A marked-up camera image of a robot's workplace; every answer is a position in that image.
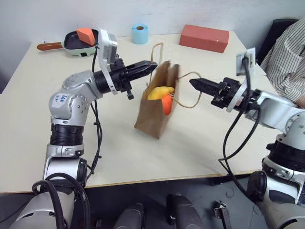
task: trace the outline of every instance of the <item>white wall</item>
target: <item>white wall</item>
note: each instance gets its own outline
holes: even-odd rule
[[[234,30],[259,47],[273,19],[305,16],[305,0],[1,0],[0,77],[7,82],[31,42],[62,41],[99,24],[116,36],[142,22],[150,34],[180,33],[185,24]]]

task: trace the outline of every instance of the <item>floor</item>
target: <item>floor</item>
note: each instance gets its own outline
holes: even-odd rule
[[[247,178],[240,179],[240,181],[246,186]],[[87,189],[92,218],[101,219],[103,229],[111,229],[120,213],[135,202],[143,203],[147,209],[146,229],[175,228],[175,226],[169,226],[166,223],[165,200],[170,193],[186,196],[197,208],[206,229],[223,228],[221,220],[217,219],[214,214],[213,209],[216,201],[222,201],[228,205],[232,228],[267,228],[259,209],[242,195],[233,182],[211,185],[211,180],[205,178]],[[0,221],[30,198],[30,194],[0,196]],[[19,213],[20,211],[5,222],[0,223],[0,229],[9,228]],[[80,228],[81,220],[82,208],[77,202],[71,228]]]

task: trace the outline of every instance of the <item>table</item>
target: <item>table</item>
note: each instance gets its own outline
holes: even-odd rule
[[[181,75],[197,71],[217,82],[224,77],[244,80],[236,77],[235,56],[244,52],[245,47],[234,32],[230,32],[224,53],[180,46],[179,37],[179,34],[150,36],[145,45],[133,44],[130,37],[122,37],[118,40],[117,53],[129,65],[149,60],[152,46],[164,42],[163,59],[180,64]],[[91,69],[92,58],[73,57],[64,50],[40,52],[35,44],[29,47],[0,94],[0,193],[30,191],[32,184],[42,178],[46,145],[51,135],[49,98],[69,75]],[[126,93],[108,93],[98,101],[103,128],[102,159],[87,187],[226,174],[217,159],[222,156],[224,135],[237,112],[227,113],[210,105],[212,97],[204,94],[193,109],[177,106],[161,139],[151,138],[133,127],[148,81],[149,77],[145,77],[132,82],[135,98],[131,101]],[[259,66],[252,85],[274,92]],[[179,100],[193,104],[197,96],[198,91],[183,78]],[[83,134],[83,157],[88,164],[96,152],[93,122],[93,113],[89,112]],[[242,142],[252,125],[249,120],[240,120],[229,138],[228,152]],[[232,170],[244,174],[260,169],[262,158],[268,154],[265,147],[274,142],[276,134],[276,130],[259,126],[244,150],[230,160]]]

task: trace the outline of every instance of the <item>person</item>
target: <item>person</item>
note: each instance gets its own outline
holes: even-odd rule
[[[261,67],[281,96],[305,108],[305,18],[284,31]]]

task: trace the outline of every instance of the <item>paper bag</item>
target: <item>paper bag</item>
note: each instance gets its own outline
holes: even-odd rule
[[[170,67],[170,62],[166,61],[157,68],[156,75],[142,95],[138,118],[134,125],[135,128],[152,137],[160,138],[177,104],[173,100],[172,111],[168,116],[166,116],[163,112],[162,100],[147,100],[147,96],[155,87],[169,86],[175,88],[174,98],[178,100],[178,77],[179,65],[177,64]]]

